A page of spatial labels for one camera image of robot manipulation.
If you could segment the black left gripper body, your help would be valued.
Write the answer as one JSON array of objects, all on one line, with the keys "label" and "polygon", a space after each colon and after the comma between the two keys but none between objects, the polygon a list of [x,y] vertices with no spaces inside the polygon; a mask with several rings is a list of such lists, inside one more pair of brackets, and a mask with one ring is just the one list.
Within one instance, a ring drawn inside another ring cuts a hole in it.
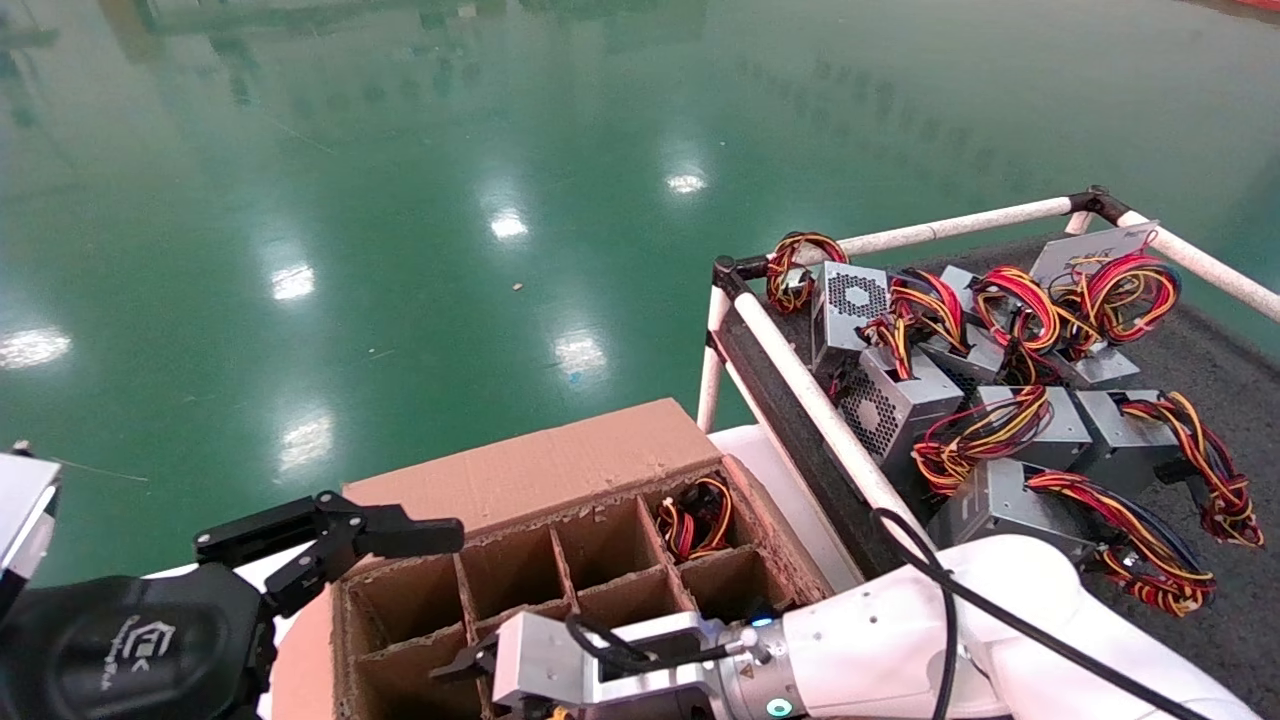
[{"label": "black left gripper body", "polygon": [[253,719],[274,612],[234,571],[23,592],[3,619],[5,719]]}]

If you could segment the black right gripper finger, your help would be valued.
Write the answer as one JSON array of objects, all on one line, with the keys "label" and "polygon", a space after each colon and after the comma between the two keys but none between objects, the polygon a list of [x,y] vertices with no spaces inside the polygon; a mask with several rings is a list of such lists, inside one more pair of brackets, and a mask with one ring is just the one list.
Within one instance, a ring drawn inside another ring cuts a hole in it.
[{"label": "black right gripper finger", "polygon": [[465,646],[447,665],[433,669],[430,679],[439,683],[472,680],[492,676],[495,666],[495,644]]}]

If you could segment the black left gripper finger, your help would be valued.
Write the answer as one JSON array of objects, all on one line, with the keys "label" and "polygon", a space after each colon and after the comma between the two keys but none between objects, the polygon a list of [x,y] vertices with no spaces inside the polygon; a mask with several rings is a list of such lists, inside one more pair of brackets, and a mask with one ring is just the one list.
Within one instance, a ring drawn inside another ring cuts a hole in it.
[{"label": "black left gripper finger", "polygon": [[457,518],[415,520],[398,503],[358,505],[326,491],[200,532],[195,559],[197,575],[236,580],[237,568],[297,550],[261,592],[271,616],[293,618],[366,557],[447,556],[463,546]]}]

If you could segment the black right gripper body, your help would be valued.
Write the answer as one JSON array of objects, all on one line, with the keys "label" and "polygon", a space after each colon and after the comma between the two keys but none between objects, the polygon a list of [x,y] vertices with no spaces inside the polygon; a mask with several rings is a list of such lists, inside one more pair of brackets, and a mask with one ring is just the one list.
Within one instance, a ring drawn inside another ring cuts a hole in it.
[{"label": "black right gripper body", "polygon": [[566,691],[559,693],[559,703],[575,719],[717,719],[721,691],[686,685],[591,703],[585,694]]}]

